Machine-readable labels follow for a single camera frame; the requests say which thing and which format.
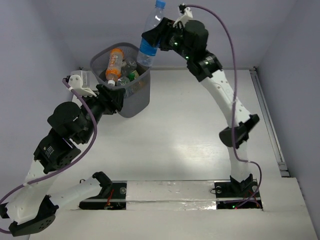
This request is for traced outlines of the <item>clear bottle light blue cap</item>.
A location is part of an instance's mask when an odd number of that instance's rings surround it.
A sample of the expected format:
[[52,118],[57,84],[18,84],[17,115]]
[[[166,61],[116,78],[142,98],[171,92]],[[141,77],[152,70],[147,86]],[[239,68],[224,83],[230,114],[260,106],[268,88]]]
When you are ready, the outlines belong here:
[[155,7],[145,21],[139,52],[137,54],[137,62],[147,68],[153,65],[157,53],[159,43],[157,26],[164,17],[165,6],[166,2],[164,0],[157,0]]

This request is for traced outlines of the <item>clear bottle blue label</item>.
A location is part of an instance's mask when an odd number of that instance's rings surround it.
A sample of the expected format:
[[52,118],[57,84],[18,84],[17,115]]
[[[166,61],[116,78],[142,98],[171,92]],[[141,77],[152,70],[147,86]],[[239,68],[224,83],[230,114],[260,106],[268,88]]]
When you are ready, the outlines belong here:
[[130,82],[131,81],[128,77],[122,76],[117,80],[116,86],[117,87],[125,86],[125,85],[129,84]]

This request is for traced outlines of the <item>long orange capped bottle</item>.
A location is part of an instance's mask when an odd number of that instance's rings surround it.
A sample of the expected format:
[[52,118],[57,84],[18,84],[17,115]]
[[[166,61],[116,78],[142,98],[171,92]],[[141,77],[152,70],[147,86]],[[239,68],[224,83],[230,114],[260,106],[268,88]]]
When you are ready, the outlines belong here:
[[110,51],[108,67],[105,72],[107,84],[115,87],[118,79],[121,76],[122,62],[124,53],[119,48],[114,48]]

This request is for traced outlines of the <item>green soda bottle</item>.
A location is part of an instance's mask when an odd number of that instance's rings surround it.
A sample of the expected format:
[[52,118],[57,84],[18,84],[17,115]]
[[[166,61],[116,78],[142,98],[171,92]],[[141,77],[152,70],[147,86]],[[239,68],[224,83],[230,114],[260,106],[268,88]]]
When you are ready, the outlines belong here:
[[131,72],[127,77],[130,81],[134,81],[136,79],[136,75],[133,72]]

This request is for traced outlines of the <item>orange juice bottle brown cap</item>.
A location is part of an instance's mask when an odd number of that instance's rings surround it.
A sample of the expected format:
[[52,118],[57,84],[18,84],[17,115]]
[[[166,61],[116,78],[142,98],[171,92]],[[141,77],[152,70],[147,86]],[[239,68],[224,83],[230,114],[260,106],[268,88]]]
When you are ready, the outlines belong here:
[[145,87],[146,83],[144,81],[137,81],[135,83],[135,90],[138,92]]

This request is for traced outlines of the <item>crushed clear bottle white cap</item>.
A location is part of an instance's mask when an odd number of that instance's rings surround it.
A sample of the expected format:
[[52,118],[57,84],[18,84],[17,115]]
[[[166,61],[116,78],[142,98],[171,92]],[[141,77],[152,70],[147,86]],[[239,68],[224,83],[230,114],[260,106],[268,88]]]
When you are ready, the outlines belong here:
[[121,73],[130,74],[137,68],[137,62],[133,58],[126,58],[121,64]]

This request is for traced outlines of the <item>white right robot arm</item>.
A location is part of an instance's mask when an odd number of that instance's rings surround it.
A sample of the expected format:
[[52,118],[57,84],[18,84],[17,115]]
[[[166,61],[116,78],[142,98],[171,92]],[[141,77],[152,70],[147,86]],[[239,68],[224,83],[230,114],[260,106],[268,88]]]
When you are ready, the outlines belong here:
[[243,106],[237,97],[236,88],[229,84],[222,64],[207,50],[209,32],[205,25],[193,19],[188,6],[181,4],[179,10],[181,16],[177,20],[164,17],[156,26],[147,28],[141,35],[142,39],[161,51],[174,51],[183,57],[189,72],[219,106],[227,122],[219,138],[229,153],[230,190],[235,196],[242,196],[253,183],[247,141],[250,131],[260,118]]

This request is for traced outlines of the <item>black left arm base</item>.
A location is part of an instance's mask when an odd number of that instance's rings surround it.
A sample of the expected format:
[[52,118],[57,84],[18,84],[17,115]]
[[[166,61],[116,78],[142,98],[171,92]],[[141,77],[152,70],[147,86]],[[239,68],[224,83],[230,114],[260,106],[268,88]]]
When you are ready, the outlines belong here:
[[95,172],[92,177],[101,185],[98,195],[89,197],[79,203],[81,210],[125,210],[127,201],[127,182],[115,181],[103,173]]

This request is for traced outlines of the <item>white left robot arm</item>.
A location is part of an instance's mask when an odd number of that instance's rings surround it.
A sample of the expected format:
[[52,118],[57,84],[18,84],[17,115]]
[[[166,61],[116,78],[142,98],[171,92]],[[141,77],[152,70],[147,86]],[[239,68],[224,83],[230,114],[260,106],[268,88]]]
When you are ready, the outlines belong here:
[[98,84],[96,91],[81,74],[62,80],[78,98],[58,105],[48,118],[51,129],[33,154],[24,183],[7,193],[0,201],[0,216],[11,220],[7,234],[28,236],[45,230],[63,208],[81,201],[113,196],[113,183],[104,172],[58,194],[48,194],[54,181],[65,170],[78,163],[86,154],[78,145],[91,148],[97,138],[97,125],[104,114],[113,115],[123,108],[125,89]]

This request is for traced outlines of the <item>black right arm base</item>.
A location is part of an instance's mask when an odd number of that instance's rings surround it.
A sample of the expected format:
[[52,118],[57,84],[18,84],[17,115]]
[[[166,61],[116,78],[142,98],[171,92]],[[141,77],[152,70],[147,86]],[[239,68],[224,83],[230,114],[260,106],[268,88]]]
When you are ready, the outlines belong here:
[[232,177],[229,181],[218,181],[210,190],[216,196],[216,208],[218,210],[235,209],[262,209],[262,201],[259,191],[254,195],[258,182],[250,174],[242,182]]

